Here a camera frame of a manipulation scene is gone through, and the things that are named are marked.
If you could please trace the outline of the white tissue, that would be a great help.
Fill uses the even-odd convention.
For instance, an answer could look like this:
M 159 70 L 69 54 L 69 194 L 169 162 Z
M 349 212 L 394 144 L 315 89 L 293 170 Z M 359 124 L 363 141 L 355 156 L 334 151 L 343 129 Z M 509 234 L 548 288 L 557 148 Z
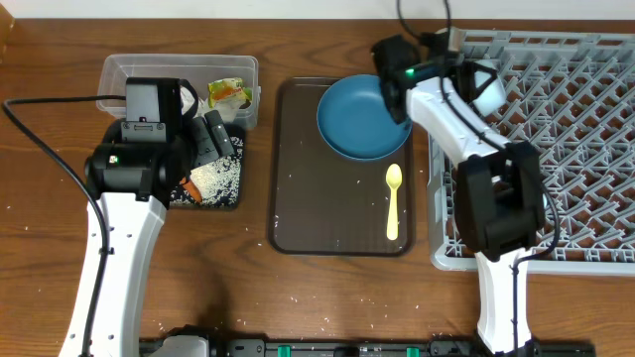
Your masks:
M 228 101 L 228 102 L 219 102 L 215 109 L 219 112 L 222 120 L 225 123 L 233 123 L 233 124 L 245 124 L 245 115 L 243 113 L 250 106 L 249 101 L 239 102 L 239 101 Z

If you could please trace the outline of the light blue rice bowl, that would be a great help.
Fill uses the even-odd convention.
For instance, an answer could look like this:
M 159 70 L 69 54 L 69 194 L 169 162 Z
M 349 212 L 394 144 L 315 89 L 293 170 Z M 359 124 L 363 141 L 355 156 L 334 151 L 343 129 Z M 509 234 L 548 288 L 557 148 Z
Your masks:
M 493 72 L 490 73 L 489 71 L 478 69 L 473 77 L 476 88 L 479 88 L 487 80 L 491 79 L 491 82 L 471 102 L 472 107 L 479 115 L 486 117 L 496 112 L 506 103 L 506 92 L 498 72 L 495 69 L 495 65 L 487 59 L 478 60 L 477 63 L 493 70 Z

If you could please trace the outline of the green yellow snack wrapper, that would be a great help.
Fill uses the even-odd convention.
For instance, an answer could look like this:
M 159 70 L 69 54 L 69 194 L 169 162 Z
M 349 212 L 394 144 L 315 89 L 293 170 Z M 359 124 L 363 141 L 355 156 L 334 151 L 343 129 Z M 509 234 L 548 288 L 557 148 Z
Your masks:
M 240 77 L 229 77 L 215 80 L 207 85 L 208 105 L 215 107 L 220 102 L 237 103 L 242 106 L 253 100 L 251 87 L 246 87 L 244 80 Z

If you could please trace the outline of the white rice pile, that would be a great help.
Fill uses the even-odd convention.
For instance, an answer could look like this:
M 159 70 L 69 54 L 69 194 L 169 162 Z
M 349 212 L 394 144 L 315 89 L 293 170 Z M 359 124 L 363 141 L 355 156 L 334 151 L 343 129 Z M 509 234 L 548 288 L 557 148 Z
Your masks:
M 234 209 L 239 202 L 244 159 L 244 140 L 232 136 L 233 156 L 222 157 L 192 171 L 190 178 L 199 189 L 202 203 L 196 203 L 182 186 L 171 193 L 170 207 Z

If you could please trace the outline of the orange carrot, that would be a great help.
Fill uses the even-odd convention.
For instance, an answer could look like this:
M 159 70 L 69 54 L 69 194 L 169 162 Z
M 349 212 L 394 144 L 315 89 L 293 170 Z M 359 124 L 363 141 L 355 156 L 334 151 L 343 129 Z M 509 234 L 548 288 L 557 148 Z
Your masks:
M 202 203 L 202 196 L 197 186 L 189 179 L 183 178 L 180 185 L 196 203 Z

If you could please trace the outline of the blue plate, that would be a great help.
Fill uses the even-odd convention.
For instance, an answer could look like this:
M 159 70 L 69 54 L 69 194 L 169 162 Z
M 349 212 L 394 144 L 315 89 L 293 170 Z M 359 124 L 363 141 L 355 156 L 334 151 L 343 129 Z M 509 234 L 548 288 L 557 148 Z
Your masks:
M 376 75 L 356 74 L 338 80 L 321 97 L 317 126 L 323 140 L 355 161 L 383 159 L 408 140 L 412 126 L 390 115 Z

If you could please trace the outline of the yellow plastic spoon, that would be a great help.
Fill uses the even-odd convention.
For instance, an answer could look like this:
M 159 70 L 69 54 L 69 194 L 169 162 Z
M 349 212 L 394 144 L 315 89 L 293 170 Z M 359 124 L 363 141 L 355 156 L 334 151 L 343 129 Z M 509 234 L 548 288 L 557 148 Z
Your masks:
M 395 241 L 398 238 L 398 189 L 403 181 L 402 171 L 398 164 L 391 164 L 386 172 L 386 184 L 390 189 L 389 210 L 387 216 L 386 236 Z

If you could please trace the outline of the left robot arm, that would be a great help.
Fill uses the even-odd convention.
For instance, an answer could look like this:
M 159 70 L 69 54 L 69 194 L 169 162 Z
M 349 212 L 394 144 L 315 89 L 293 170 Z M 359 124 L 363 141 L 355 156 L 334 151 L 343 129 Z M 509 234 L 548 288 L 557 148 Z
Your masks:
M 85 162 L 87 246 L 63 356 L 136 356 L 150 262 L 172 192 L 202 197 L 192 171 L 233 148 L 217 112 L 198 115 L 180 78 L 130 77 L 126 114 Z

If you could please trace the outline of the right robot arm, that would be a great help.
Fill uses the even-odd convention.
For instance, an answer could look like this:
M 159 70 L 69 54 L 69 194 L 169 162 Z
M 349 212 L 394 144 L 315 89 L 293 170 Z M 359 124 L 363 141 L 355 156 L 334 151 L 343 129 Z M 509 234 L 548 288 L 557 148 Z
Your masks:
M 530 356 L 535 343 L 526 314 L 526 262 L 545 225 L 549 198 L 541 182 L 539 153 L 514 143 L 484 118 L 506 100 L 488 60 L 461 59 L 455 28 L 422 33 L 429 48 L 396 35 L 371 49 L 384 102 L 393 120 L 423 127 L 453 163 L 453 220 L 474 254 L 480 291 L 477 334 L 490 356 Z

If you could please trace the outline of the black waste tray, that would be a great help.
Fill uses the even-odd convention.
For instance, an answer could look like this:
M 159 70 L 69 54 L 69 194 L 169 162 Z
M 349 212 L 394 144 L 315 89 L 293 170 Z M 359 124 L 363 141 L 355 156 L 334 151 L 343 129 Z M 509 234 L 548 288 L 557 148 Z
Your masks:
M 85 163 L 92 197 L 131 194 L 167 209 L 232 209 L 242 184 L 245 131 L 202 117 L 115 121 Z

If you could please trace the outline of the grey dishwasher rack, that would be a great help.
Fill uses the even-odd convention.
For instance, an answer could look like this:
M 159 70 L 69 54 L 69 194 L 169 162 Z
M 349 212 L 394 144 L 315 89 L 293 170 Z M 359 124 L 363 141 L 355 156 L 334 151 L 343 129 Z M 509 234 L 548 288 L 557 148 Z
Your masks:
M 463 55 L 490 60 L 505 104 L 490 125 L 540 153 L 558 247 L 537 274 L 634 272 L 634 39 L 630 35 L 466 30 Z

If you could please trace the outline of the clear plastic bin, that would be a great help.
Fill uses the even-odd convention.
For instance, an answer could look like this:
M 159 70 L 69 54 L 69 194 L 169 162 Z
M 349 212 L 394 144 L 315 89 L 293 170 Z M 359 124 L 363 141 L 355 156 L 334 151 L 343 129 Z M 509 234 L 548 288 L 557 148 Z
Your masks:
M 252 100 L 240 109 L 233 123 L 245 130 L 257 126 L 260 101 L 258 61 L 251 56 L 118 54 L 106 58 L 98 86 L 100 95 L 123 95 L 126 80 L 138 77 L 175 77 L 185 79 L 199 97 L 208 95 L 207 86 L 219 79 L 239 77 L 252 92 Z

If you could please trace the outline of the dark brown serving tray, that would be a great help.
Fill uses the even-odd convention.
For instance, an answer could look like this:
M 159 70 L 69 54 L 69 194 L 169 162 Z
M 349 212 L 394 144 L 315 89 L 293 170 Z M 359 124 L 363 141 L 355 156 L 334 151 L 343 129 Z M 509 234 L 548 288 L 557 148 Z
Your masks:
M 416 192 L 410 141 L 390 156 L 358 162 L 339 155 L 318 131 L 318 103 L 334 81 L 293 77 L 278 90 L 268 240 L 294 255 L 398 257 L 416 237 Z M 398 231 L 386 236 L 390 189 L 398 164 Z

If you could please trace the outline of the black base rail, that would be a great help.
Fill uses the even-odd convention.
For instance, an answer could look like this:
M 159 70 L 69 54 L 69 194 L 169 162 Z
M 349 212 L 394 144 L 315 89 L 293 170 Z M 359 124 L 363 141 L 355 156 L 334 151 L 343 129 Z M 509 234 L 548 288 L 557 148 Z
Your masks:
M 298 342 L 196 338 L 196 345 L 184 347 L 183 335 L 139 343 L 141 356 L 210 357 L 426 357 L 486 356 L 484 346 L 469 340 L 432 340 L 425 343 Z

